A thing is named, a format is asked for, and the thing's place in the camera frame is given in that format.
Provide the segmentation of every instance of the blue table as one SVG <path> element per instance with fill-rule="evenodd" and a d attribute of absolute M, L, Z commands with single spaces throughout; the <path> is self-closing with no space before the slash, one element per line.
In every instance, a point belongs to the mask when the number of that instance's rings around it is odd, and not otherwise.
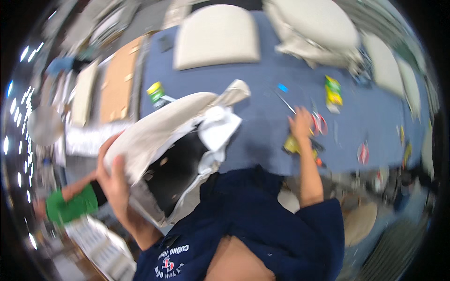
<path fill-rule="evenodd" d="M 396 126 L 404 122 L 405 134 L 413 144 L 410 164 L 420 159 L 425 128 L 428 126 L 428 100 L 423 80 L 417 76 L 422 95 L 422 123 L 412 122 L 406 101 L 377 86 L 364 89 L 353 84 L 348 71 L 333 67 L 311 69 L 302 60 L 277 54 L 279 44 L 269 20 L 263 12 L 252 12 L 259 27 L 261 61 L 259 63 L 228 64 L 175 71 L 172 69 L 173 49 L 162 53 L 158 39 L 166 35 L 175 39 L 178 27 L 153 35 L 145 61 L 140 117 L 154 111 L 146 89 L 160 81 L 166 94 L 181 98 L 196 92 L 221 94 L 234 80 L 245 81 L 252 96 L 234 106 L 243 119 L 242 125 L 227 147 L 226 160 L 220 172 L 261 164 L 268 171 L 293 175 L 299 172 L 298 155 L 287 155 L 282 146 L 289 133 L 287 116 L 293 113 L 273 93 L 278 83 L 288 88 L 283 96 L 289 104 L 303 105 L 311 110 L 311 98 L 328 123 L 328 135 L 315 139 L 326 151 L 320 157 L 336 173 L 400 165 L 403 147 Z M 342 86 L 343 109 L 340 115 L 330 113 L 325 106 L 325 74 Z M 338 124 L 338 143 L 334 141 L 334 121 Z M 357 160 L 358 146 L 369 134 L 370 160 L 362 166 Z"/>

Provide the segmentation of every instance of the floor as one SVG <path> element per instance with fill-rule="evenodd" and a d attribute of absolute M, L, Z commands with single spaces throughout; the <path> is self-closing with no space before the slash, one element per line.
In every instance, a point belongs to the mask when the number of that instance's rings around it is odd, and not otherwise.
<path fill-rule="evenodd" d="M 137 12 L 128 29 L 126 29 L 122 36 L 118 40 L 114 41 L 111 44 L 111 47 L 105 51 L 105 57 L 143 33 L 150 30 L 158 30 L 162 27 L 166 11 L 169 8 L 169 5 L 171 5 L 171 0 L 162 0 L 157 2 L 149 1 L 146 3 L 147 4 L 143 5 Z M 96 161 L 96 158 L 68 156 L 66 167 L 67 182 L 72 183 L 95 169 Z M 334 182 L 339 183 L 338 189 L 348 188 L 350 184 L 350 178 L 348 175 L 332 175 L 331 179 Z M 329 196 L 331 192 L 331 180 L 329 180 L 329 178 L 324 179 L 324 188 L 326 189 L 325 194 L 328 194 Z M 361 268 L 364 261 L 375 247 L 381 233 L 388 225 L 392 224 L 399 218 L 405 217 L 418 223 L 422 217 L 422 210 L 425 204 L 426 196 L 426 191 L 421 189 L 419 184 L 416 183 L 408 205 L 401 213 L 396 214 L 390 208 L 380 204 L 378 206 L 377 219 L 370 234 L 359 244 L 345 250 L 344 266 L 338 280 L 354 279 L 358 273 L 358 270 Z M 109 216 L 114 218 L 114 215 L 108 205 L 104 206 L 99 211 L 98 216 Z M 170 228 L 171 227 L 166 227 L 161 231 L 164 234 L 167 234 Z"/>

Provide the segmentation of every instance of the shirt logo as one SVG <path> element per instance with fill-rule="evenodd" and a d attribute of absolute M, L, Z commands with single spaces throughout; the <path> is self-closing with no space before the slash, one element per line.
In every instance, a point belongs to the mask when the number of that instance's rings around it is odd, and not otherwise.
<path fill-rule="evenodd" d="M 173 262 L 169 262 L 169 257 L 165 257 L 162 262 L 164 263 L 163 266 L 161 266 L 161 268 L 167 268 L 167 273 L 171 272 L 173 267 L 174 267 L 174 263 Z"/>

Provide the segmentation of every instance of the seat cushion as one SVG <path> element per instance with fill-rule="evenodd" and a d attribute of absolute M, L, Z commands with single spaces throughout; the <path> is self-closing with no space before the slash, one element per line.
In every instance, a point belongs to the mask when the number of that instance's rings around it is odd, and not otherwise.
<path fill-rule="evenodd" d="M 237 6 L 199 9 L 183 21 L 176 35 L 176 70 L 259 60 L 257 25 L 248 11 Z"/>
<path fill-rule="evenodd" d="M 331 0 L 273 0 L 272 3 L 295 31 L 323 47 L 343 51 L 359 46 L 355 25 Z"/>
<path fill-rule="evenodd" d="M 411 66 L 401 58 L 396 58 L 396 60 L 411 113 L 413 116 L 420 117 L 420 93 L 414 71 Z"/>
<path fill-rule="evenodd" d="M 400 71 L 391 49 L 375 34 L 363 34 L 363 45 L 373 64 L 375 83 L 400 98 L 405 98 Z"/>

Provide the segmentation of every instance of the person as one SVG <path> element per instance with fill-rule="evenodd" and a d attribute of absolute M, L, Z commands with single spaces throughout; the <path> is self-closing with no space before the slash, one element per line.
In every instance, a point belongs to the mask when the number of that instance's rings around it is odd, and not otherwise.
<path fill-rule="evenodd" d="M 88 59 L 80 60 L 72 56 L 55 58 L 45 70 L 45 74 L 50 77 L 57 77 L 61 72 L 71 69 L 80 72 L 84 65 L 90 63 L 91 61 Z"/>
<path fill-rule="evenodd" d="M 310 113 L 296 107 L 290 128 L 301 149 L 300 210 L 283 208 L 283 178 L 260 166 L 219 174 L 200 188 L 200 204 L 166 236 L 129 206 L 125 159 L 111 174 L 100 148 L 97 176 L 109 204 L 142 253 L 134 280 L 335 280 L 343 263 L 344 226 L 337 199 L 324 201 L 311 148 Z"/>
<path fill-rule="evenodd" d="M 107 200 L 96 181 L 96 173 L 94 170 L 77 182 L 53 192 L 48 198 L 33 201 L 36 218 L 63 225 L 97 211 Z"/>

